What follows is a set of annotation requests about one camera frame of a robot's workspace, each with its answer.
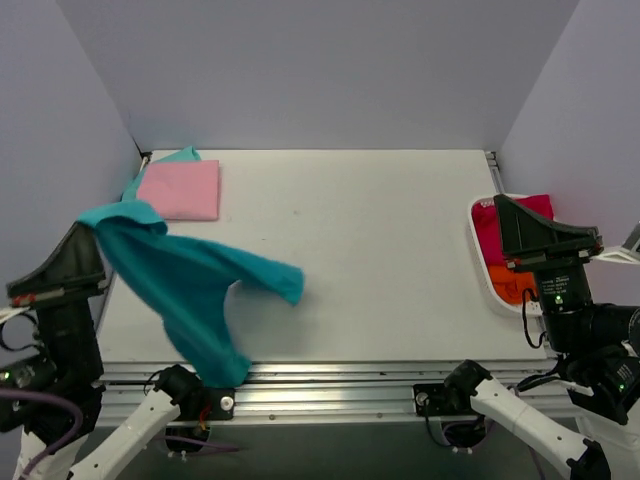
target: pink cloth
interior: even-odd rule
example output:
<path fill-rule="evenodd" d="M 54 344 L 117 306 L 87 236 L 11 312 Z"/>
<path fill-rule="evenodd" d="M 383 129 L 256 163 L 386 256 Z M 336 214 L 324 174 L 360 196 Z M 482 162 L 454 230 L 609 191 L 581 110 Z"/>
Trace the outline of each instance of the pink cloth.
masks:
<path fill-rule="evenodd" d="M 136 197 L 166 220 L 217 220 L 219 169 L 217 160 L 152 163 Z"/>
<path fill-rule="evenodd" d="M 549 219 L 553 219 L 553 207 L 549 195 L 534 195 L 527 198 L 518 198 L 517 202 L 536 213 Z M 471 208 L 471 218 L 478 235 L 478 242 L 482 250 L 482 256 L 487 265 L 506 265 L 502 256 L 502 242 L 500 241 L 500 225 L 496 207 L 488 207 L 476 203 Z"/>

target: red cloth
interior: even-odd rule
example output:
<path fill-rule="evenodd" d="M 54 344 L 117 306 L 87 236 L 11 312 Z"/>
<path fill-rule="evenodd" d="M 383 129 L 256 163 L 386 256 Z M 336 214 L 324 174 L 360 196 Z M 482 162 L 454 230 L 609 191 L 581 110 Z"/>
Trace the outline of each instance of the red cloth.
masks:
<path fill-rule="evenodd" d="M 534 195 L 532 197 L 518 198 L 517 202 L 536 213 L 549 219 L 553 219 L 553 207 L 549 195 Z M 502 244 L 500 241 L 500 226 L 496 207 L 488 207 L 476 203 L 471 208 L 471 218 L 478 235 L 482 256 L 487 265 L 505 265 L 502 256 Z"/>
<path fill-rule="evenodd" d="M 498 296 L 510 305 L 522 305 L 522 292 L 538 294 L 532 273 L 513 273 L 507 267 L 489 265 L 489 277 Z"/>

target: white tabletop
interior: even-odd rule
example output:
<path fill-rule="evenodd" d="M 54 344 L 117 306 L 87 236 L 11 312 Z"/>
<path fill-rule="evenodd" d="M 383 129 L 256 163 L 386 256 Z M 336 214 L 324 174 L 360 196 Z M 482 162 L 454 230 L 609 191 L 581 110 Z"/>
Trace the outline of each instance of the white tabletop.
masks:
<path fill-rule="evenodd" d="M 154 160 L 171 152 L 155 152 Z M 201 151 L 221 164 L 220 219 L 172 222 L 300 266 L 301 303 L 235 285 L 226 316 L 258 362 L 542 359 L 482 296 L 466 208 L 495 190 L 481 151 Z M 115 276 L 105 362 L 176 362 L 159 317 Z"/>

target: folded pink towel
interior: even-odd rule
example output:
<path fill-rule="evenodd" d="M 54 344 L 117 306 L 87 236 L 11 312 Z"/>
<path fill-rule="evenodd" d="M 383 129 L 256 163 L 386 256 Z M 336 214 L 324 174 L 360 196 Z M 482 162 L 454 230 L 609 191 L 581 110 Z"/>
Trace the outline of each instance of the folded pink towel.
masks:
<path fill-rule="evenodd" d="M 151 163 L 136 197 L 166 220 L 217 220 L 219 169 L 217 160 Z"/>

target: screw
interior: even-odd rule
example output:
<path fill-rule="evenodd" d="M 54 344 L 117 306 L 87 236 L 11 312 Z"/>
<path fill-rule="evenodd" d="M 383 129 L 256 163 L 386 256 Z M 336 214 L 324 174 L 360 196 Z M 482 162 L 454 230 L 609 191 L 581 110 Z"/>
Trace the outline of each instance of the screw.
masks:
<path fill-rule="evenodd" d="M 416 395 L 416 404 L 420 407 L 424 407 L 429 404 L 429 395 L 424 392 L 420 392 Z"/>
<path fill-rule="evenodd" d="M 234 405 L 235 402 L 231 397 L 222 397 L 220 399 L 220 408 L 225 412 L 230 412 Z"/>

